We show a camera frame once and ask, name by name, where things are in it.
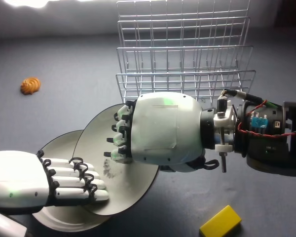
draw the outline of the gray table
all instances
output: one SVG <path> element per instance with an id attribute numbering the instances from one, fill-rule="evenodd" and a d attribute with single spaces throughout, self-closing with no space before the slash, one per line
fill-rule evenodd
<path id="1" fill-rule="evenodd" d="M 255 46 L 250 68 L 257 70 L 251 92 L 275 103 L 296 101 L 296 30 L 251 30 L 248 44 Z M 120 103 L 118 46 L 116 35 L 0 41 L 0 150 L 34 153 Z M 20 83 L 30 76 L 41 80 L 41 90 L 23 96 Z M 111 90 L 116 94 L 108 97 Z M 37 237 L 196 237 L 228 204 L 243 219 L 238 236 L 296 236 L 296 177 L 255 171 L 236 154 L 228 155 L 226 174 L 160 173 L 139 203 L 94 230 L 64 234 L 32 216 L 17 218 Z"/>

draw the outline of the brown swirl cookie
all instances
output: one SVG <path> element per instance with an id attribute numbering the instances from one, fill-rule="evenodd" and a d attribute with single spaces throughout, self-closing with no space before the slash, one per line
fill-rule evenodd
<path id="1" fill-rule="evenodd" d="M 40 88 L 40 81 L 37 78 L 26 78 L 22 81 L 21 92 L 25 95 L 33 94 Z"/>

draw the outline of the yellow block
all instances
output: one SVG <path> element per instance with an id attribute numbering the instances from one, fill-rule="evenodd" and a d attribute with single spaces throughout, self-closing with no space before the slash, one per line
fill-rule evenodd
<path id="1" fill-rule="evenodd" d="M 228 205 L 201 226 L 199 230 L 205 237 L 222 237 L 238 225 L 240 221 L 240 216 Z"/>

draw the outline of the dish rack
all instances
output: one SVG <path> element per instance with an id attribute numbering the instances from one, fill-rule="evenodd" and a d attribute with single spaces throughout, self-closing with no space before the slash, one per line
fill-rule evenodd
<path id="1" fill-rule="evenodd" d="M 245 45 L 250 0 L 119 1 L 116 81 L 123 102 L 174 91 L 212 104 L 223 89 L 250 90 Z"/>

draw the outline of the white plate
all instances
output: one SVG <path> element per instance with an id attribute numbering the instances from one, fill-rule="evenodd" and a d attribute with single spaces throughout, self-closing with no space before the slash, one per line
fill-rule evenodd
<path id="1" fill-rule="evenodd" d="M 71 159 L 81 133 L 82 130 L 74 131 L 55 138 L 42 148 L 45 153 L 44 157 Z M 110 216 L 95 215 L 81 206 L 44 207 L 33 216 L 43 225 L 64 232 L 85 231 L 110 218 Z"/>
<path id="2" fill-rule="evenodd" d="M 110 197 L 107 202 L 86 206 L 99 215 L 114 215 L 134 205 L 151 187 L 159 171 L 157 165 L 121 164 L 103 156 L 104 152 L 116 149 L 106 139 L 116 135 L 111 130 L 116 124 L 113 115 L 122 106 L 114 105 L 99 113 L 84 129 L 74 150 L 74 157 L 92 164 L 107 186 Z"/>

